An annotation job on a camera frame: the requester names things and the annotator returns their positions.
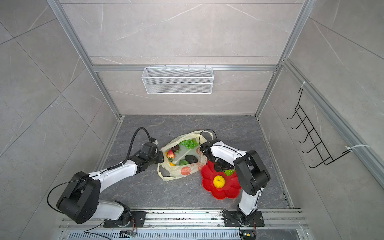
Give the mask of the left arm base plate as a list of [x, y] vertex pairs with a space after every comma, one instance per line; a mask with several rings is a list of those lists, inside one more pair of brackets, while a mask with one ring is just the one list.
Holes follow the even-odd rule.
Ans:
[[104, 228], [142, 228], [146, 219], [147, 212], [145, 211], [133, 211], [126, 212], [118, 220], [106, 220], [104, 222]]

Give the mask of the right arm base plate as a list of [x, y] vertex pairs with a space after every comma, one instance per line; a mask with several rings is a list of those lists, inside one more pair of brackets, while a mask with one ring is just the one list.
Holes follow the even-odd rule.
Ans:
[[226, 227], [240, 227], [240, 226], [251, 226], [251, 227], [264, 227], [264, 217], [262, 212], [255, 211], [250, 215], [246, 216], [241, 211], [229, 211], [222, 210], [222, 217], [224, 218]]

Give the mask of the red flower-shaped plate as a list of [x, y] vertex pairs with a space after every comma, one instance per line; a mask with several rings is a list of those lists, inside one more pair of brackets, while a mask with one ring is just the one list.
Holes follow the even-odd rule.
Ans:
[[235, 170], [215, 171], [214, 164], [208, 162], [201, 170], [203, 188], [217, 200], [235, 199], [239, 196], [241, 186]]

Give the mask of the green fake pepper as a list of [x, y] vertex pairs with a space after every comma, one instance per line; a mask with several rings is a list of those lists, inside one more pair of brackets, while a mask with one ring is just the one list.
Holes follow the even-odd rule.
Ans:
[[184, 165], [188, 165], [189, 162], [187, 160], [180, 160], [179, 161], [179, 166], [184, 166]]

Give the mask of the cream plastic shopping bag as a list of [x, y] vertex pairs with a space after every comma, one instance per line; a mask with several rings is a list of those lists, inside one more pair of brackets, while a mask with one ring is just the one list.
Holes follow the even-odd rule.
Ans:
[[[181, 135], [174, 140], [172, 140], [170, 143], [168, 143], [165, 147], [161, 149], [163, 151], [164, 156], [164, 162], [158, 164], [157, 172], [159, 177], [164, 182], [169, 182], [171, 180], [177, 180], [184, 177], [187, 177], [191, 174], [194, 174], [198, 171], [200, 171], [206, 164], [208, 159], [201, 153], [200, 146], [201, 144], [208, 142], [209, 140], [212, 140], [216, 134], [212, 133], [212, 131], [207, 130], [199, 130], [194, 131], [185, 135]], [[188, 150], [184, 146], [180, 145], [180, 142], [188, 139], [195, 139], [199, 146]], [[180, 150], [175, 153], [175, 159], [173, 161], [169, 161], [167, 159], [167, 152], [171, 150], [172, 147], [179, 145]], [[180, 160], [185, 160], [186, 155], [193, 155], [198, 158], [197, 163], [188, 164], [184, 166], [179, 166]]]

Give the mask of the green fake custard apple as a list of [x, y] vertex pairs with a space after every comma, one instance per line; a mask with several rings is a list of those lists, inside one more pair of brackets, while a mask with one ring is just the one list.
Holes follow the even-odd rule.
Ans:
[[224, 174], [225, 174], [226, 176], [231, 176], [231, 175], [233, 175], [233, 174], [235, 173], [235, 171], [236, 171], [236, 170], [234, 170], [234, 169], [233, 169], [233, 170], [225, 170], [225, 171], [224, 171]]

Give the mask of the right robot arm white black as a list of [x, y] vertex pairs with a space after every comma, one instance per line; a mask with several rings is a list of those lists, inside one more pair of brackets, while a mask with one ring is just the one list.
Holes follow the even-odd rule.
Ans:
[[201, 144], [200, 151], [208, 160], [201, 170], [204, 189], [217, 200], [241, 196], [236, 212], [227, 217], [245, 226], [256, 222], [259, 198], [271, 180], [259, 154], [235, 149], [218, 139]]

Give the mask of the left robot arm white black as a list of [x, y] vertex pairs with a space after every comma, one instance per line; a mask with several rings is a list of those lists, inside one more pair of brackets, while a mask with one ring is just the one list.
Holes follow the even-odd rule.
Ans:
[[114, 221], [121, 227], [130, 223], [130, 208], [119, 202], [100, 200], [100, 193], [117, 182], [137, 175], [148, 166], [162, 163], [164, 156], [158, 150], [157, 140], [147, 142], [127, 161], [107, 169], [86, 174], [76, 173], [57, 202], [57, 209], [77, 224], [90, 219]]

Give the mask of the dark fake avocado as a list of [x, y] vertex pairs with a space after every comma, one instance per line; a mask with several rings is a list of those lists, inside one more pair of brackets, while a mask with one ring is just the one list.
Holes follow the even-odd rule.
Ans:
[[193, 164], [193, 163], [197, 163], [198, 162], [198, 158], [193, 156], [193, 155], [186, 155], [185, 156], [185, 160], [189, 163], [189, 164]]

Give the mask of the yellow fake bell pepper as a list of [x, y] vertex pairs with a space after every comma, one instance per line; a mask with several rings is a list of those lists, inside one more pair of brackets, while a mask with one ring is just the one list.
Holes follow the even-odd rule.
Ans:
[[213, 179], [213, 185], [217, 189], [222, 189], [226, 184], [226, 180], [223, 176], [217, 175]]

